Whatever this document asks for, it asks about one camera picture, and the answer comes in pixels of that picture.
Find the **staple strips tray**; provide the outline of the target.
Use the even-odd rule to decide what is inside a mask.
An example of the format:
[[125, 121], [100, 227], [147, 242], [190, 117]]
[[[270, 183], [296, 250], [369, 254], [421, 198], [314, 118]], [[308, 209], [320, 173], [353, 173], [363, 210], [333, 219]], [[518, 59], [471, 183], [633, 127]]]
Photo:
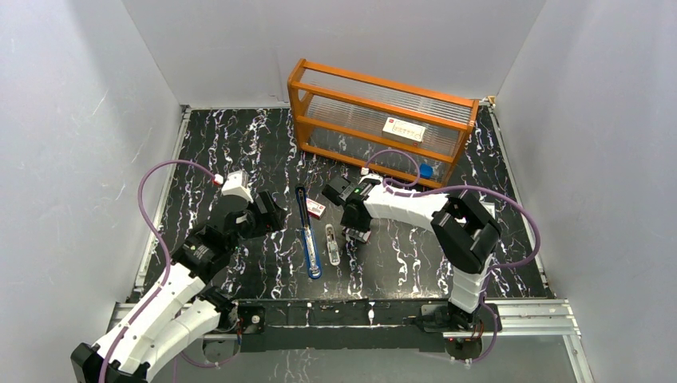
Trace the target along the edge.
[[371, 235], [371, 231], [358, 231], [349, 227], [345, 227], [342, 232], [347, 239], [353, 239], [360, 243], [368, 243]]

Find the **red white staple box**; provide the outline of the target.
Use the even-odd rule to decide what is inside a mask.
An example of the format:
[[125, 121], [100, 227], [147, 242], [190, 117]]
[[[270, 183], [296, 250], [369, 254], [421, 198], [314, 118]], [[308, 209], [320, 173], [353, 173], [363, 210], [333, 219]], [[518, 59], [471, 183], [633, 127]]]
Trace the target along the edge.
[[316, 219], [321, 219], [326, 210], [326, 206], [312, 199], [306, 200], [308, 214]]

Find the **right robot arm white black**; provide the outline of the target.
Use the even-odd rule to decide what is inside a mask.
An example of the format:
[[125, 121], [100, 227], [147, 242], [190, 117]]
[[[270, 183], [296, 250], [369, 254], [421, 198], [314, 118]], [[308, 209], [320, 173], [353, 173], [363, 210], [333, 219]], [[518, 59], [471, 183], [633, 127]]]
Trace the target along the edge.
[[337, 176], [323, 187], [322, 195], [342, 208], [341, 225], [360, 234], [370, 232], [374, 219], [433, 232], [453, 266], [451, 323], [459, 330], [471, 330], [481, 320], [482, 286], [501, 228], [474, 195], [407, 191], [385, 185], [383, 178], [374, 175], [357, 183]]

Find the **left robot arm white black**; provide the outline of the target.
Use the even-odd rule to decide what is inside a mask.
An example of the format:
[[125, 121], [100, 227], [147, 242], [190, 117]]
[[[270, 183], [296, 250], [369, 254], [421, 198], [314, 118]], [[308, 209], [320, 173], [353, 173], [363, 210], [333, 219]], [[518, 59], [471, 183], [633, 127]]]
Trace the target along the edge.
[[107, 334], [72, 352], [78, 382], [150, 382], [202, 335], [241, 331], [236, 300], [209, 283], [240, 241], [282, 230], [287, 211], [269, 191], [253, 195], [242, 171], [215, 182], [220, 194], [212, 213], [172, 252], [156, 285]]

